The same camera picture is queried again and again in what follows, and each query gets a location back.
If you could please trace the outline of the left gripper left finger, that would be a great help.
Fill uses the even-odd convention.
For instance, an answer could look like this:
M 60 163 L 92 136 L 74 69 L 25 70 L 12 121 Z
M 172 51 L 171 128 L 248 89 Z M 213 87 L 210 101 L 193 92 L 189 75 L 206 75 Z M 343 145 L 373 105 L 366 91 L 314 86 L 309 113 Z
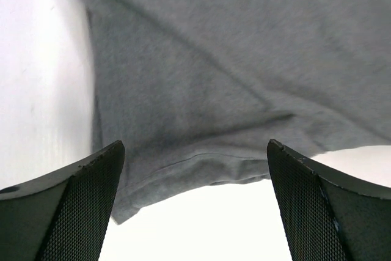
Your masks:
M 115 141 L 78 162 L 2 189 L 1 260 L 98 260 L 124 160 L 124 145 Z

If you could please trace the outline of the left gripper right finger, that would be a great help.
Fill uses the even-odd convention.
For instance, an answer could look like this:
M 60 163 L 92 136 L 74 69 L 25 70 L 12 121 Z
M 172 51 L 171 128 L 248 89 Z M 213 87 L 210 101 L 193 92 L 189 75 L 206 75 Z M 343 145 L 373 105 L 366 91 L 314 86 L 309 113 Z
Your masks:
M 272 139 L 269 173 L 293 260 L 390 260 L 390 188 Z

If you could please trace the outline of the grey shorts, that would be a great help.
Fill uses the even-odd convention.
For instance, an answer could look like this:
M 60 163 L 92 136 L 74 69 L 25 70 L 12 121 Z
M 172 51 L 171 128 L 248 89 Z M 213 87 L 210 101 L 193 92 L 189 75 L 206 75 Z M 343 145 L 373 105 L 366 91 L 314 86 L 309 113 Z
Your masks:
M 121 140 L 112 209 L 269 177 L 276 139 L 312 157 L 390 144 L 390 0 L 82 0 L 93 149 Z

